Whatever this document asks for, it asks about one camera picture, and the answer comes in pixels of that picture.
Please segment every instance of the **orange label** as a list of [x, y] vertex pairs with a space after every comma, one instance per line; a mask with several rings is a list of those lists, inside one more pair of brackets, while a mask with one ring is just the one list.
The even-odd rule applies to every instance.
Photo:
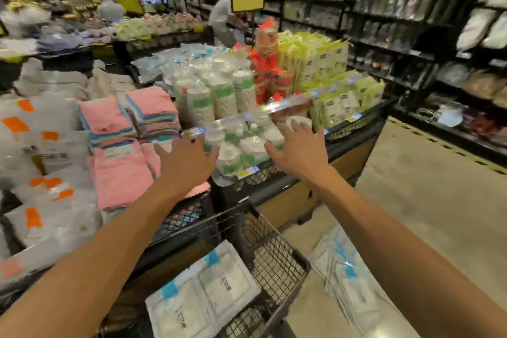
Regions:
[[65, 191], [61, 191], [60, 192], [60, 195], [58, 196], [58, 198], [54, 198], [53, 200], [51, 200], [52, 202], [56, 201], [56, 200], [60, 200], [60, 199], [63, 199], [63, 198], [67, 198], [69, 196], [72, 196], [74, 194], [74, 190], [70, 189], [70, 190], [65, 190]]
[[26, 215], [26, 226], [30, 227], [42, 227], [41, 215], [35, 207], [30, 207], [25, 210]]
[[0, 264], [0, 278], [7, 279], [23, 271], [23, 267], [15, 256], [3, 261]]
[[59, 139], [59, 135], [56, 131], [42, 131], [42, 139], [57, 141]]
[[23, 133], [30, 131], [29, 127], [25, 122], [22, 122], [17, 116], [11, 116], [10, 118], [2, 119], [2, 123], [5, 124], [9, 130], [14, 133]]
[[18, 104], [19, 107], [21, 107], [21, 109], [23, 111], [26, 111], [26, 112], [35, 111], [34, 107], [31, 105], [31, 103], [28, 99], [20, 99], [20, 100], [16, 101], [16, 103]]
[[41, 179], [34, 179], [30, 181], [30, 186], [37, 187], [38, 185], [42, 184], [44, 182], [44, 178]]
[[46, 185], [46, 188], [49, 190], [50, 188], [54, 188], [62, 183], [62, 178], [51, 178], [46, 179], [44, 184]]

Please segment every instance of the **floor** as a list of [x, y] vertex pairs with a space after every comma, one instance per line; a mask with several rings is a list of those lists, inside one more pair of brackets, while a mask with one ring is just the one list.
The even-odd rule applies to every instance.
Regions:
[[[507, 177], [386, 123], [357, 190], [393, 215], [507, 310]], [[284, 233], [306, 257], [336, 220], [322, 206]], [[372, 338], [418, 337], [387, 303]], [[288, 318], [298, 337], [357, 338], [338, 304], [310, 272]]]

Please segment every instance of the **person's left hand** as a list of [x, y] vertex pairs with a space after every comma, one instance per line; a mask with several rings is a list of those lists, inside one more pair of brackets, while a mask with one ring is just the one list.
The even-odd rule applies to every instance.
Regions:
[[204, 183], [213, 172], [219, 156], [217, 148], [206, 155], [204, 137], [200, 136], [192, 143], [188, 133], [172, 141], [171, 152], [158, 144], [154, 145], [154, 149], [160, 156], [161, 174], [150, 190], [161, 202], [179, 201], [195, 186]]

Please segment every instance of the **shopping cart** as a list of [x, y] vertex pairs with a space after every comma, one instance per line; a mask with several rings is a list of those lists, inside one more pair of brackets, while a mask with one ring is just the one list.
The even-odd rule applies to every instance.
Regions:
[[262, 288], [218, 337], [287, 336], [282, 323], [311, 269], [310, 263], [250, 203], [216, 214], [171, 238], [206, 241], [210, 250], [225, 239], [236, 249]]

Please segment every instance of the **floor tape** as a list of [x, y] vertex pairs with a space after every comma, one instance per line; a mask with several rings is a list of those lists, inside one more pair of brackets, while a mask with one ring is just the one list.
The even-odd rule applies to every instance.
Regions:
[[470, 160], [472, 160], [473, 162], [477, 163], [478, 165], [481, 165], [481, 166], [484, 166], [486, 168], [489, 168], [491, 171], [494, 171], [498, 174], [501, 174], [501, 175], [506, 175], [507, 176], [507, 168], [504, 168], [502, 166], [499, 166], [493, 162], [490, 162], [486, 159], [482, 159], [480, 157], [478, 157], [477, 155], [475, 154], [472, 154], [462, 148], [459, 148], [455, 145], [453, 145], [452, 143], [449, 143], [449, 142], [446, 142], [446, 141], [443, 141], [442, 139], [440, 138], [436, 138], [435, 136], [432, 136], [432, 135], [429, 135], [427, 133], [425, 133], [424, 131], [421, 131], [419, 130], [418, 128], [416, 127], [413, 127], [407, 123], [404, 123], [396, 118], [393, 118], [393, 117], [389, 117], [388, 118], [389, 122], [391, 123], [394, 123], [396, 124], [397, 126], [401, 127], [402, 129], [405, 129], [405, 130], [409, 130], [412, 134], [414, 135], [417, 135], [417, 136], [420, 136], [420, 137], [423, 137], [425, 138], [426, 140], [432, 142], [432, 143], [435, 143], [435, 144], [438, 144], [439, 146], [442, 146], [443, 148], [446, 148], [448, 150], [451, 150], [453, 151], [454, 153], [460, 155], [460, 156], [464, 156]]

